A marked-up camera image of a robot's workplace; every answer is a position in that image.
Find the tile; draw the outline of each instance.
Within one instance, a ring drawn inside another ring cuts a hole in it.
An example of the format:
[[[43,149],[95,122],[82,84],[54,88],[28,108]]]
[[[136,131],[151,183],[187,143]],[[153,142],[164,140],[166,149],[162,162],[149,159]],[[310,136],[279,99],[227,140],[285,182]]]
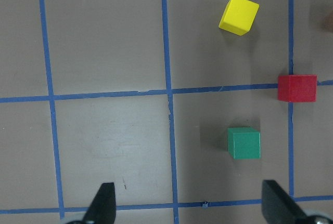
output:
[[[1,223],[15,223],[15,224],[46,224],[46,223],[59,223],[58,213],[38,213],[38,214],[12,214],[0,215]]]
[[[66,207],[87,207],[103,182],[115,183],[117,205],[172,202],[167,96],[57,101],[56,109]]]
[[[47,94],[39,0],[0,0],[0,97]]]
[[[318,74],[319,81],[333,79],[333,33],[323,28],[331,11],[332,0],[294,0],[295,74]]]
[[[165,88],[161,0],[45,0],[56,94]]]
[[[0,209],[58,207],[48,102],[0,104]]]
[[[319,86],[317,102],[294,104],[295,196],[333,195],[333,88]]]
[[[228,207],[189,207],[179,209],[180,224],[216,224],[248,223],[266,224],[261,214],[261,205],[244,205]]]
[[[82,219],[85,213],[66,213],[66,221]],[[173,209],[119,210],[114,224],[173,224]]]
[[[324,213],[332,218],[333,216],[333,201],[310,201],[297,203],[303,210],[312,210]]]
[[[218,27],[228,1],[168,0],[174,88],[277,83],[288,72],[288,0],[250,0],[260,8],[244,36]]]
[[[277,90],[174,95],[179,202],[261,198],[263,179],[288,188],[288,109]],[[227,128],[261,132],[261,159],[234,160]]]

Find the yellow cube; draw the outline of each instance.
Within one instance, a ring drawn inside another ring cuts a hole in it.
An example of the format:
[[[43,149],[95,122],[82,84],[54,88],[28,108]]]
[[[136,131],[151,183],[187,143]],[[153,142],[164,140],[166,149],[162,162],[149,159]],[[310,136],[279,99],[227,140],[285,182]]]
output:
[[[250,31],[258,9],[259,4],[248,0],[230,0],[219,28],[242,36]]]

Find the vertical blue line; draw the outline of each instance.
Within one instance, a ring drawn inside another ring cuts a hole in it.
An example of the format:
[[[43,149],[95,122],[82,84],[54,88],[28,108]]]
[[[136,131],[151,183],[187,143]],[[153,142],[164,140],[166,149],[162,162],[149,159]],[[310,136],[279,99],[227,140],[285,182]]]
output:
[[[162,0],[162,21],[163,21],[163,44],[164,44],[164,65],[165,83],[169,103],[169,122],[170,122],[170,151],[171,151],[171,172],[172,172],[172,201],[174,224],[179,223],[178,218],[178,192],[177,192],[177,170],[176,170],[176,147],[173,114],[173,94],[171,86],[171,68],[169,54],[169,30],[168,30],[168,6],[167,0]]]
[[[293,0],[288,0],[289,20],[289,75],[293,75]],[[294,197],[294,153],[293,153],[293,103],[288,103],[288,164],[289,164],[289,195]]]
[[[63,204],[63,196],[62,196],[60,157],[59,157],[57,122],[56,122],[56,107],[55,107],[55,101],[54,101],[51,62],[50,62],[50,55],[49,55],[49,48],[48,48],[45,0],[39,0],[39,1],[40,1],[40,13],[41,13],[47,89],[48,89],[50,113],[51,113],[51,127],[52,127],[53,150],[54,150],[55,169],[56,169],[59,215],[60,215],[60,218],[62,219],[65,216],[65,207]]]

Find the red cube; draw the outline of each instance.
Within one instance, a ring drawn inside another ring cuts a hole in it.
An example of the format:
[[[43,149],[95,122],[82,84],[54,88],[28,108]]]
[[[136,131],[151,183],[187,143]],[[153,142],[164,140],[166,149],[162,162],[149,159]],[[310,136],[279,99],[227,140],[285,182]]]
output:
[[[286,102],[315,102],[317,75],[279,76],[278,100]]]

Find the green cube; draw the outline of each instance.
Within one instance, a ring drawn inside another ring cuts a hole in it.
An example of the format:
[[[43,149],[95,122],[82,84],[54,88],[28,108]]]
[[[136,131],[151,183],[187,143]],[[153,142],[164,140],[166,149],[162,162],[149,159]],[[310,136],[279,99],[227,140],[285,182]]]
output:
[[[228,128],[228,152],[234,159],[259,159],[260,132],[251,127]]]

